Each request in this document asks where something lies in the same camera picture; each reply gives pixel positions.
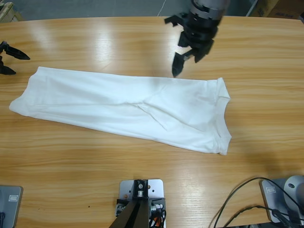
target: metal mounting plate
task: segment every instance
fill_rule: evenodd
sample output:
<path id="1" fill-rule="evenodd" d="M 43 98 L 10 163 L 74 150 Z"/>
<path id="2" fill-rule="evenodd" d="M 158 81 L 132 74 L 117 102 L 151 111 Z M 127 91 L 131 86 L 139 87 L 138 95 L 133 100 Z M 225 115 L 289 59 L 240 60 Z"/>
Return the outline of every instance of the metal mounting plate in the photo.
<path id="1" fill-rule="evenodd" d="M 23 188 L 0 186 L 0 212 L 5 213 L 3 228 L 15 227 Z"/>
<path id="2" fill-rule="evenodd" d="M 134 180 L 123 180 L 119 187 L 119 199 L 121 200 L 132 200 L 133 196 L 133 184 Z M 163 182 L 161 179 L 151 179 L 148 180 L 150 188 L 148 189 L 149 199 L 165 198 L 163 190 Z"/>

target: black cable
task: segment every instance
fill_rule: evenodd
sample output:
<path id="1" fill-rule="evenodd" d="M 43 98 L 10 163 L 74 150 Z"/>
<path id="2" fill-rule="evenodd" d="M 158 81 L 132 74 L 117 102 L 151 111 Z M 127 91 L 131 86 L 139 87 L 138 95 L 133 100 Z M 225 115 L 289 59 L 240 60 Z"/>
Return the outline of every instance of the black cable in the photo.
<path id="1" fill-rule="evenodd" d="M 156 212 L 154 217 L 150 219 L 150 223 L 149 223 L 150 228 L 163 228 L 165 226 L 166 216 L 167 216 L 167 212 L 165 209 L 161 209 L 160 212 Z"/>
<path id="2" fill-rule="evenodd" d="M 296 219 L 299 219 L 301 221 L 304 221 L 304 219 L 301 219 L 301 218 L 298 218 L 298 217 L 293 217 L 293 216 L 290 216 L 286 213 L 282 213 L 276 209 L 271 209 L 271 208 L 268 208 L 268 207 L 264 207 L 264 206 L 260 206 L 260 205 L 257 205 L 257 206 L 250 206 L 250 207 L 247 207 L 247 208 L 244 208 L 242 210 L 240 210 L 238 213 L 236 213 L 224 226 L 223 228 L 226 228 L 237 216 L 239 216 L 241 213 L 247 211 L 247 210 L 251 210 L 253 208 L 259 208 L 259 209 L 265 209 L 265 210 L 269 210 L 269 211 L 276 211 L 276 212 L 279 212 L 281 215 L 286 215 L 286 216 L 289 216 L 290 218 L 296 218 Z"/>
<path id="3" fill-rule="evenodd" d="M 214 223 L 214 228 L 216 228 L 216 225 L 219 221 L 219 217 L 221 216 L 221 214 L 223 213 L 223 210 L 225 208 L 225 206 L 227 205 L 228 201 L 230 200 L 230 198 L 240 189 L 242 188 L 244 185 L 248 184 L 249 182 L 252 182 L 254 180 L 258 180 L 258 179 L 263 179 L 263 180 L 266 180 L 266 181 L 269 181 L 271 183 L 273 183 L 274 185 L 276 185 L 288 198 L 291 199 L 292 202 L 294 202 L 298 207 L 299 209 L 301 209 L 302 211 L 304 211 L 303 207 L 301 207 L 301 205 L 299 205 L 283 188 L 281 188 L 277 183 L 275 183 L 274 181 L 268 179 L 268 178 L 265 178 L 265 177 L 255 177 L 255 178 L 252 178 L 250 180 L 247 180 L 245 181 L 243 184 L 241 184 L 240 186 L 238 186 L 234 191 L 232 191 L 232 193 L 227 197 L 227 199 L 225 200 L 223 206 L 221 207 L 221 209 L 219 210 L 219 213 L 218 213 L 218 217 L 217 219 L 215 220 L 215 223 Z"/>

